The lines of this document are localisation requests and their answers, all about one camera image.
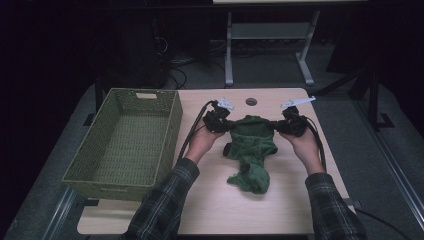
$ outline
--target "basket handle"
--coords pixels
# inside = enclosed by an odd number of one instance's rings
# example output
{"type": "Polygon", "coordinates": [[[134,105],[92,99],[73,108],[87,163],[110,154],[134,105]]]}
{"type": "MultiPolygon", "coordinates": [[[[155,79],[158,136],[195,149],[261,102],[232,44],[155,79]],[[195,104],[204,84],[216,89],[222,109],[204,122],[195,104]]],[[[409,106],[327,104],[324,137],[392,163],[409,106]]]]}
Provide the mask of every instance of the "basket handle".
{"type": "Polygon", "coordinates": [[[105,192],[128,192],[127,188],[120,188],[120,187],[115,187],[115,188],[102,187],[102,188],[100,188],[100,190],[105,191],[105,192]]]}
{"type": "Polygon", "coordinates": [[[138,99],[158,99],[158,95],[156,93],[135,93],[135,96],[138,99]]]}

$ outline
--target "hand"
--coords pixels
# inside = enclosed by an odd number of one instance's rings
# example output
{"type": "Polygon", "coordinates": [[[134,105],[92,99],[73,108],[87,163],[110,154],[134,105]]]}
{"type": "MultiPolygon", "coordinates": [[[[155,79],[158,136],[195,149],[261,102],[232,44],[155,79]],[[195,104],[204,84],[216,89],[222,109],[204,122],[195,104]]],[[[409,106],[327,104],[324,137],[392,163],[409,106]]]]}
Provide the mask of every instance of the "hand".
{"type": "Polygon", "coordinates": [[[294,153],[303,165],[305,165],[308,175],[325,172],[319,158],[319,150],[315,136],[309,128],[307,128],[300,137],[283,133],[280,133],[280,135],[293,145],[294,153]]]}
{"type": "Polygon", "coordinates": [[[209,131],[202,119],[196,126],[195,133],[190,139],[189,147],[184,157],[197,164],[203,155],[212,148],[215,140],[223,135],[224,133],[209,131]]]}

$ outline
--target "green cloth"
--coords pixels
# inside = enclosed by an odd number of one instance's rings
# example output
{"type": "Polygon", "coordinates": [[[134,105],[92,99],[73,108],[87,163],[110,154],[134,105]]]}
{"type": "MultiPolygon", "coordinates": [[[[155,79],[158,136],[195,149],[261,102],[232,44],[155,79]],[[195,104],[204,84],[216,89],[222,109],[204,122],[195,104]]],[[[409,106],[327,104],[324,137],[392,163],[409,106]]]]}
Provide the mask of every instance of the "green cloth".
{"type": "Polygon", "coordinates": [[[224,155],[240,161],[240,171],[227,180],[243,191],[256,194],[266,193],[269,174],[264,169],[265,157],[277,152],[273,142],[274,129],[269,120],[247,115],[234,122],[230,130],[231,143],[227,144],[224,155]]]}

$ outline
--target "metal frame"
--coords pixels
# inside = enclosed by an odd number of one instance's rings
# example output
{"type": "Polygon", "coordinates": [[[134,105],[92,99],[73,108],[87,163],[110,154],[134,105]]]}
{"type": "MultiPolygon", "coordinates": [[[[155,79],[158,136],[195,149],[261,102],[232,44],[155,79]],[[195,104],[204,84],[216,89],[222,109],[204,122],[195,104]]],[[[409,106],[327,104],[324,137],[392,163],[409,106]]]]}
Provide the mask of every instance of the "metal frame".
{"type": "Polygon", "coordinates": [[[75,200],[76,192],[69,187],[66,187],[62,198],[56,205],[54,215],[50,220],[49,225],[43,235],[43,240],[53,240],[59,237],[59,233],[65,223],[66,217],[71,209],[72,203],[75,200]]]}
{"type": "Polygon", "coordinates": [[[314,85],[314,80],[305,60],[319,14],[320,11],[314,11],[311,21],[306,23],[232,23],[232,14],[228,12],[225,85],[232,86],[234,84],[231,61],[232,39],[304,39],[305,45],[301,52],[296,53],[296,60],[306,85],[314,85]]]}

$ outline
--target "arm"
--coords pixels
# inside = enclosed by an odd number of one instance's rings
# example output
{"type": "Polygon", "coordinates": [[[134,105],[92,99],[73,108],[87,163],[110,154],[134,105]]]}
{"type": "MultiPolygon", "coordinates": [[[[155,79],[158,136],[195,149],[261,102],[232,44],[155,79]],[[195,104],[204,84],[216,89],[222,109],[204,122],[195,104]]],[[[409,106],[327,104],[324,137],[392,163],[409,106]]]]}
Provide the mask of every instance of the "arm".
{"type": "Polygon", "coordinates": [[[223,133],[211,133],[203,121],[191,138],[184,158],[179,159],[165,180],[143,199],[121,239],[175,239],[181,212],[190,187],[199,176],[197,163],[223,133]]]}
{"type": "Polygon", "coordinates": [[[364,226],[343,201],[332,177],[325,173],[311,130],[307,129],[301,137],[280,135],[293,145],[309,175],[305,184],[311,202],[315,239],[366,239],[364,226]]]}

